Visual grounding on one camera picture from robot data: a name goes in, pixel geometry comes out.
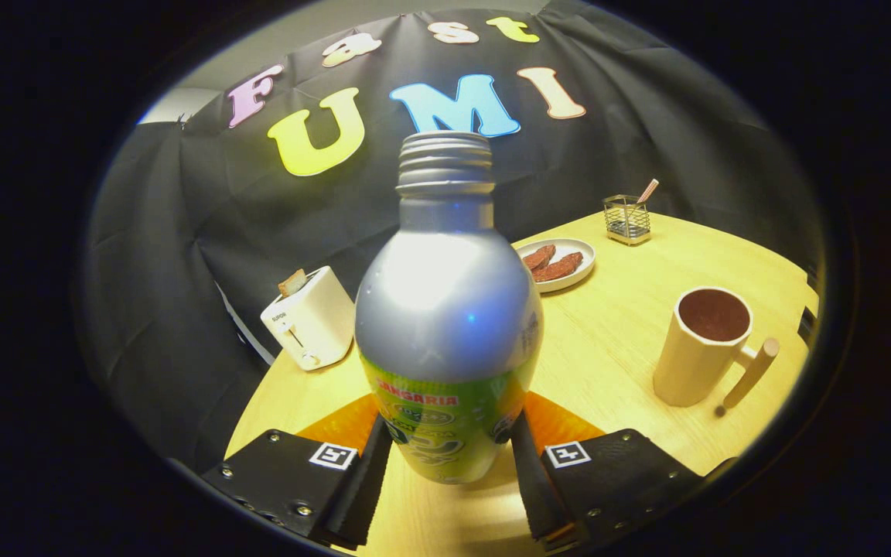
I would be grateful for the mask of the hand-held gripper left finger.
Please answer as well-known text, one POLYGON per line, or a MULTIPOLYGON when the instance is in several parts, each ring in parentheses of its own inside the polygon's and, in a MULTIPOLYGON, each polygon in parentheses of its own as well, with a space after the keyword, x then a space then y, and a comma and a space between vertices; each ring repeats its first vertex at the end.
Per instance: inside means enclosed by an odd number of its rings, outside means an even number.
POLYGON ((373 395, 299 432, 268 428, 202 479, 269 528, 326 547, 367 544, 391 448, 373 395))

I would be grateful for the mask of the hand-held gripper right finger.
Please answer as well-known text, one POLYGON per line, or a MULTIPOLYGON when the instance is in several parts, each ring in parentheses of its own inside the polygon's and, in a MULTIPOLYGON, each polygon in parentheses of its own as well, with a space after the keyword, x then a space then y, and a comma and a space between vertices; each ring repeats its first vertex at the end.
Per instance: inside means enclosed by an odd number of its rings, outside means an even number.
POLYGON ((510 428, 531 538, 548 554, 581 554, 647 528, 731 468, 706 475, 633 428, 605 432, 535 392, 510 428))

